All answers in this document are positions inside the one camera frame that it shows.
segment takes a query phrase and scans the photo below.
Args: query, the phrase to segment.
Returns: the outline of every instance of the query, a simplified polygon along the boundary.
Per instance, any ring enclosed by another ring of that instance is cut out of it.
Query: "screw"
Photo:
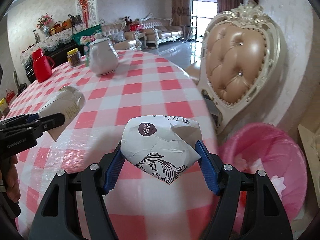
[[[91,164],[90,165],[90,170],[95,171],[99,168],[99,165],[97,163]]]
[[[226,171],[231,171],[231,170],[233,169],[230,164],[225,164],[225,165],[223,166],[223,168],[224,168]]]
[[[263,176],[266,175],[266,172],[263,171],[263,170],[259,170],[259,171],[258,171],[258,174],[263,177]]]
[[[59,170],[58,172],[57,172],[57,175],[58,176],[62,176],[64,174],[64,170]]]

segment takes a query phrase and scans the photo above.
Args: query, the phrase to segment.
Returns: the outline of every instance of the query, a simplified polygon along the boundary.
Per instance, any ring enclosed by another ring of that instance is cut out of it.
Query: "red gift bag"
[[[7,104],[10,104],[10,101],[12,100],[12,98],[14,98],[14,96],[16,95],[16,93],[13,90],[7,89],[7,96],[5,97],[5,101],[7,101]]]
[[[134,23],[130,25],[130,31],[135,32],[135,31],[140,31],[141,30],[141,25]]]

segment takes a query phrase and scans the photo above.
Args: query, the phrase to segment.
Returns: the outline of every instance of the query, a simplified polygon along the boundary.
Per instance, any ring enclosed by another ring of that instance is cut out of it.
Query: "printed logo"
[[[157,129],[153,124],[143,122],[139,125],[138,131],[143,136],[150,136],[153,135],[157,131]]]
[[[190,124],[189,120],[187,120],[187,119],[185,119],[185,118],[183,118],[182,121],[183,121],[184,123],[186,123],[186,124]]]

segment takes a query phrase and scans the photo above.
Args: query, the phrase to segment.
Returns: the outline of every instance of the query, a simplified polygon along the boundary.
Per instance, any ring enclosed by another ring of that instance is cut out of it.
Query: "dining table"
[[[46,81],[29,85],[10,105],[7,118],[37,113],[57,91],[72,84],[86,99],[56,142],[44,132],[35,147],[17,155],[21,215],[16,221],[24,237],[57,171],[79,172],[98,163],[104,154],[113,152],[133,117],[169,115],[195,120],[208,151],[217,154],[212,118],[188,74],[148,52],[117,53],[119,65],[112,73],[96,76],[84,63],[71,67],[66,62],[54,68]],[[104,200],[120,240],[199,239],[213,215],[213,193],[198,162],[168,185],[125,161],[115,188]],[[83,237],[90,239],[81,193],[77,204]]]

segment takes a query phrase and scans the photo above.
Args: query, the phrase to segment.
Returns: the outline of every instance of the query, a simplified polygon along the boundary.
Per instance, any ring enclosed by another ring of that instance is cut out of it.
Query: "finger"
[[[18,157],[17,157],[16,155],[12,156],[12,157],[10,158],[10,164],[11,164],[11,165],[15,165],[15,164],[17,164],[17,163],[18,163]]]
[[[16,182],[13,187],[7,188],[7,196],[10,198],[14,203],[17,203],[21,197],[19,183]]]
[[[18,172],[16,166],[12,165],[7,175],[5,176],[5,181],[8,187],[13,187],[13,185],[18,181]]]

